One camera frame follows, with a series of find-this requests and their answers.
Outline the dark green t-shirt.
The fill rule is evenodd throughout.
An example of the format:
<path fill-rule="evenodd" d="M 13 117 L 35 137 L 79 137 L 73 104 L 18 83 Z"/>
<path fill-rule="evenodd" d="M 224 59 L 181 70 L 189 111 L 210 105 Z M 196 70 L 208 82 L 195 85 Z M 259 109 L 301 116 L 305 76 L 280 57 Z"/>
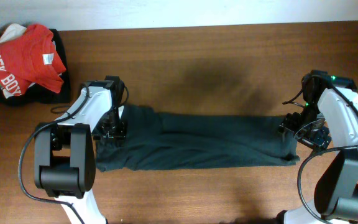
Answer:
<path fill-rule="evenodd" d="M 293 166 L 297 141 L 281 134 L 281 116 L 195 115 L 156 112 L 126 105 L 122 143 L 96 144 L 101 172 Z"/>

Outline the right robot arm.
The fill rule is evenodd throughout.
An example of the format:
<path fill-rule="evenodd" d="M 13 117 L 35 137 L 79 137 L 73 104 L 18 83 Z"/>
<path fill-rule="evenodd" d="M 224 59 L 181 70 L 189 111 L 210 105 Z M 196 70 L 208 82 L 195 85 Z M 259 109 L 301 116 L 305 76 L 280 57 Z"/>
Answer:
<path fill-rule="evenodd" d="M 354 80 L 312 70 L 301 80 L 301 113 L 289 113 L 278 130 L 292 133 L 311 154 L 297 174 L 300 208 L 279 214 L 280 223 L 358 223 L 358 92 Z M 306 201 L 301 176 L 307 163 L 325 153 L 336 157 Z"/>

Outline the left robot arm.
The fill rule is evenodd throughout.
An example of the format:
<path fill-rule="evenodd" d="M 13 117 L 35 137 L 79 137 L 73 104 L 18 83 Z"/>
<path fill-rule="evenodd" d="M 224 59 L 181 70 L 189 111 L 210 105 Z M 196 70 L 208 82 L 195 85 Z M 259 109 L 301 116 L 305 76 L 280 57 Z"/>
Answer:
<path fill-rule="evenodd" d="M 35 134 L 34 182 L 59 203 L 71 223 L 107 223 L 92 190 L 96 175 L 93 143 L 122 143 L 127 124 L 121 119 L 124 82 L 115 76 L 87 81 L 78 99 Z"/>

